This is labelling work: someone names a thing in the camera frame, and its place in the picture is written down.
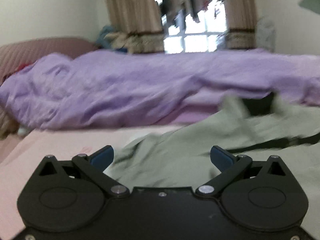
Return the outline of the grey and black jacket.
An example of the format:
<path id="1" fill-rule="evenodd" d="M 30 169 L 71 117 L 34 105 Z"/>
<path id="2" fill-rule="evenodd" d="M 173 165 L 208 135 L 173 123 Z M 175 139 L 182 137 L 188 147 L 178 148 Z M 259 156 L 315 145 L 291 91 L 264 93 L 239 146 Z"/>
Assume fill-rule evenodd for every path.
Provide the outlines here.
<path id="1" fill-rule="evenodd" d="M 117 150 L 106 174 L 127 187 L 197 187 L 218 175 L 210 161 L 214 145 L 225 150 L 273 139 L 291 140 L 288 148 L 253 150 L 255 160 L 281 156 L 311 204 L 319 202 L 319 144 L 298 145 L 319 134 L 319 108 L 289 105 L 275 98 L 271 113 L 252 117 L 244 102 L 228 96 L 222 108 L 205 120 L 162 135 L 148 134 Z"/>

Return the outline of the pink cartoon bed sheet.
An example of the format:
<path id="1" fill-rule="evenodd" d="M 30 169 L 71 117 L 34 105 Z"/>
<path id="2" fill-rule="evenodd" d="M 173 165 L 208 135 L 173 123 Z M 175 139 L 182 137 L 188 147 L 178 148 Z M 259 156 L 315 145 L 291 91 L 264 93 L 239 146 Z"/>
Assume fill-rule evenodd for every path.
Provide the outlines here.
<path id="1" fill-rule="evenodd" d="M 31 132 L 1 163 L 1 239 L 11 239 L 23 230 L 17 198 L 46 155 L 69 160 L 79 153 L 94 153 L 106 145 L 121 148 L 149 133 L 163 134 L 176 129 L 178 126 Z"/>

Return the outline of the purple duvet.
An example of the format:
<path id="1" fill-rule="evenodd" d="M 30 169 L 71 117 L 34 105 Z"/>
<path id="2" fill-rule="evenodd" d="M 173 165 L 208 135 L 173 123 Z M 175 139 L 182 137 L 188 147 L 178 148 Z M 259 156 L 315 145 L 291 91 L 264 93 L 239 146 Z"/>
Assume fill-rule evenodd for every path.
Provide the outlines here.
<path id="1" fill-rule="evenodd" d="M 197 122 L 228 95 L 319 105 L 319 57 L 262 50 L 52 53 L 1 85 L 1 107 L 31 129 Z"/>

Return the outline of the maroon quilted headboard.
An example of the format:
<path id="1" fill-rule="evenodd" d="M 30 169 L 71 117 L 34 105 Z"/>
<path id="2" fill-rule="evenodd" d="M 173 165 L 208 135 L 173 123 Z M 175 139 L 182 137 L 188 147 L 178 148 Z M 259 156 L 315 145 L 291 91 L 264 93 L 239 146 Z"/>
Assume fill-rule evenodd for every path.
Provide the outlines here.
<path id="1" fill-rule="evenodd" d="M 21 66 L 28 66 L 51 53 L 73 59 L 97 50 L 95 43 L 79 37 L 37 38 L 1 46 L 1 83 Z"/>

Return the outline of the pile of plush toys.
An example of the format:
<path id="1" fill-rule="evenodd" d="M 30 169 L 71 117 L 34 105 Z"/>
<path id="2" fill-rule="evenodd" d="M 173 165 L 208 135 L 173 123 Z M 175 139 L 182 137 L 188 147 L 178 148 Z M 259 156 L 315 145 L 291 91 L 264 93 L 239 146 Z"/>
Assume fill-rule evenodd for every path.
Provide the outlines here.
<path id="1" fill-rule="evenodd" d="M 95 42 L 100 49 L 108 49 L 123 53 L 130 53 L 130 36 L 122 31 L 117 31 L 110 25 L 105 25 L 98 34 Z"/>

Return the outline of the window with hanging laundry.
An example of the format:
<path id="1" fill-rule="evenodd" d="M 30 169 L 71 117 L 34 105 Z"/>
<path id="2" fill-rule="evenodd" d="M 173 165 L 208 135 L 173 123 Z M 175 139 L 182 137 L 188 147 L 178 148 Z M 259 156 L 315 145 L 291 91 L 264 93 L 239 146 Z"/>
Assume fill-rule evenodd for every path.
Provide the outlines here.
<path id="1" fill-rule="evenodd" d="M 164 31 L 167 54 L 217 50 L 227 31 L 224 0 L 155 0 Z"/>

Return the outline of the right beige curtain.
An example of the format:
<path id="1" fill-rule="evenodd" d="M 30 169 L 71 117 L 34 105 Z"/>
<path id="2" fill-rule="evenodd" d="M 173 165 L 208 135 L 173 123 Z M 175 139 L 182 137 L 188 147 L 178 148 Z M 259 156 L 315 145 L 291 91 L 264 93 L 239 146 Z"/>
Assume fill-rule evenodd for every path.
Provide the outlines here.
<path id="1" fill-rule="evenodd" d="M 255 48 L 257 10 L 255 0 L 224 0 L 228 49 Z"/>

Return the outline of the beige curtain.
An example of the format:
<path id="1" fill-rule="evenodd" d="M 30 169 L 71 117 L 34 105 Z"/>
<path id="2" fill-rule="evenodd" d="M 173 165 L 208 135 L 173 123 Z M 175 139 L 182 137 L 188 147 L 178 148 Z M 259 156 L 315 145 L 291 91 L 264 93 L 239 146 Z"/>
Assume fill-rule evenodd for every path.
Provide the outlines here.
<path id="1" fill-rule="evenodd" d="M 113 48 L 130 54 L 164 52 L 164 30 L 155 0 L 106 0 L 111 25 L 116 29 Z"/>
<path id="2" fill-rule="evenodd" d="M 228 49 L 255 48 L 257 10 L 255 0 L 224 0 Z"/>

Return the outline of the left beige curtain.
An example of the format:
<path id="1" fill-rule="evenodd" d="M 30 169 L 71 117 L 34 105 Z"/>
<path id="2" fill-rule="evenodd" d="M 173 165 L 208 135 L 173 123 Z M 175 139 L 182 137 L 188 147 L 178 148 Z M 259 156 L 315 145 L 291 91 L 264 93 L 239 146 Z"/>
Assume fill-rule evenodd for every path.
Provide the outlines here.
<path id="1" fill-rule="evenodd" d="M 106 0 L 111 25 L 116 29 L 113 48 L 130 54 L 164 52 L 164 30 L 155 0 Z"/>

